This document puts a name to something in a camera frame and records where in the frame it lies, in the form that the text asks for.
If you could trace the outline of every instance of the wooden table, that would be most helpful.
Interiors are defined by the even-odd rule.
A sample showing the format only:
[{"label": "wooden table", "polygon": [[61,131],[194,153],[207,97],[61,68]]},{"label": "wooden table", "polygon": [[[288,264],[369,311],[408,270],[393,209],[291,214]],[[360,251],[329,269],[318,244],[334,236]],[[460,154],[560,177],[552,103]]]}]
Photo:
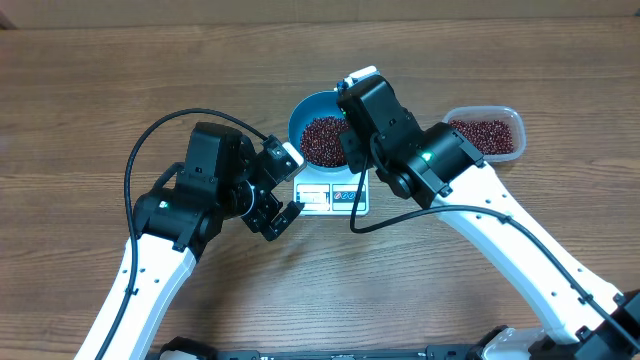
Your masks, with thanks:
[{"label": "wooden table", "polygon": [[[423,128],[457,106],[504,104],[529,143],[498,166],[580,261],[640,287],[637,18],[5,31],[0,33],[0,358],[68,359],[127,238],[122,177],[138,136],[209,107],[286,138],[305,96],[377,65]],[[181,161],[196,120],[164,125],[133,196]],[[415,209],[372,180],[361,224]],[[277,195],[290,199],[291,185]],[[367,236],[304,218],[267,243],[224,224],[160,327],[221,349],[419,348],[538,325],[460,235],[421,218]]]}]

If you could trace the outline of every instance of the black cable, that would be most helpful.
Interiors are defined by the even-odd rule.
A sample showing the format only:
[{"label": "black cable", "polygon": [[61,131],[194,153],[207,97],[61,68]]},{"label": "black cable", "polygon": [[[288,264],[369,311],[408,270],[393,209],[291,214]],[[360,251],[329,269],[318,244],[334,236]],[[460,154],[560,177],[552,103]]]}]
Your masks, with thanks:
[{"label": "black cable", "polygon": [[640,351],[640,344],[636,341],[636,339],[629,334],[611,315],[609,315],[598,303],[593,299],[593,295],[589,294],[579,283],[578,281],[571,276],[569,271],[560,263],[558,258],[553,255],[553,253],[546,247],[544,244],[538,239],[529,229],[527,229],[524,225],[520,224],[516,220],[514,220],[511,216],[505,215],[501,212],[478,207],[471,205],[445,205],[445,206],[437,206],[429,209],[422,209],[412,211],[407,214],[403,214],[400,216],[396,216],[394,218],[385,220],[375,225],[367,226],[365,228],[356,228],[356,209],[358,208],[358,203],[360,202],[360,196],[362,195],[362,187],[364,185],[364,173],[367,171],[367,155],[365,155],[365,162],[362,168],[362,172],[360,173],[360,181],[358,182],[358,190],[356,192],[356,197],[354,199],[353,208],[351,209],[351,218],[349,220],[349,228],[352,232],[356,234],[366,234],[372,231],[376,231],[387,226],[391,226],[397,223],[400,223],[405,220],[413,219],[422,215],[429,214],[437,214],[443,212],[451,212],[451,211],[466,211],[479,213],[484,215],[489,215],[497,218],[502,224],[509,224],[513,226],[516,230],[520,231],[525,237],[527,237],[540,251],[547,257],[547,259],[553,264],[553,266],[558,269],[560,274],[569,282],[571,287],[578,292],[580,298],[588,303],[598,315],[602,316],[602,318],[609,323],[623,338],[625,338],[633,347],[635,347],[638,351]]},{"label": "black cable", "polygon": [[111,340],[113,340],[113,336],[116,334],[116,331],[118,330],[118,326],[122,321],[124,312],[127,309],[129,300],[131,299],[131,294],[134,292],[134,286],[136,282],[136,273],[138,272],[138,236],[136,234],[135,227],[133,225],[133,210],[131,208],[131,191],[130,191],[131,170],[133,168],[133,160],[136,158],[136,155],[138,154],[138,151],[140,150],[142,143],[144,143],[147,137],[149,137],[149,135],[151,135],[151,133],[155,129],[157,129],[160,125],[164,124],[165,122],[171,119],[175,119],[179,116],[187,115],[187,114],[207,114],[207,115],[218,116],[245,128],[246,130],[252,132],[254,135],[256,135],[262,140],[267,139],[267,137],[264,136],[261,132],[254,129],[250,125],[244,123],[243,121],[234,118],[231,115],[227,115],[225,113],[222,113],[216,110],[200,109],[200,108],[185,109],[185,110],[176,111],[169,115],[165,115],[160,120],[153,123],[153,125],[149,126],[149,128],[140,136],[136,144],[133,146],[133,149],[131,150],[131,154],[129,155],[129,160],[127,161],[127,168],[124,172],[124,208],[127,213],[127,225],[129,226],[129,236],[131,237],[131,271],[129,275],[129,283],[127,285],[127,289],[125,290],[124,298],[122,299],[122,304],[120,304],[120,309],[118,310],[118,313],[115,319],[113,320],[113,324],[111,325],[111,329],[109,329],[109,333],[107,334],[107,337],[104,339],[104,342],[102,343],[102,346],[100,347],[100,350],[96,355],[96,360],[102,359],[104,354],[107,352],[107,349],[109,348],[109,344],[111,344]]}]

